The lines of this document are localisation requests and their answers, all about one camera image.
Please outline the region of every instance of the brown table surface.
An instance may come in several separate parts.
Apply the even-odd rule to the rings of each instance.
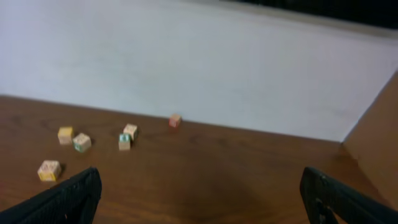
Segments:
[[[127,123],[140,134],[121,152]],[[93,146],[60,146],[60,126],[88,134]],[[54,185],[37,176],[46,159],[66,164],[59,181],[98,168],[94,223],[308,223],[305,166],[384,202],[337,142],[186,121],[175,130],[163,118],[0,96],[0,210]]]

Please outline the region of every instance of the wooden block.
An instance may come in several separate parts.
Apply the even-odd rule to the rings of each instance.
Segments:
[[[58,161],[44,161],[37,171],[41,181],[56,181],[61,173]]]
[[[58,131],[58,139],[61,145],[67,145],[72,143],[73,128],[72,127],[61,127]]]
[[[138,135],[138,127],[133,124],[127,124],[123,129],[123,133],[129,134],[131,136],[131,140],[134,141]]]
[[[119,135],[119,150],[130,150],[131,136],[130,134],[123,133]]]
[[[180,116],[180,115],[178,115],[178,114],[173,114],[173,115],[170,117],[169,125],[170,125],[171,127],[176,128],[176,127],[179,126],[180,123],[181,123],[181,116]]]
[[[73,139],[73,146],[79,152],[85,152],[91,146],[91,139],[87,135],[80,133]]]

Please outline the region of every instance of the dark background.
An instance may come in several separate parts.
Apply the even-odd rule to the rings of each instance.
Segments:
[[[398,0],[234,0],[398,29]]]

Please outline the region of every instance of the white panel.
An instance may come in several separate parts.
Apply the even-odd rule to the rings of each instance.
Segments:
[[[227,7],[2,5],[10,95],[340,141],[397,68],[391,39]]]

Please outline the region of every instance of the black object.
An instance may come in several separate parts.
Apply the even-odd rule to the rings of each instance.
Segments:
[[[304,169],[300,193],[311,224],[338,223],[333,212],[349,224],[398,223],[398,212],[314,168]]]
[[[397,0],[232,0],[398,29]]]
[[[1,212],[0,223],[90,224],[101,191],[100,174],[90,167],[58,186]]]

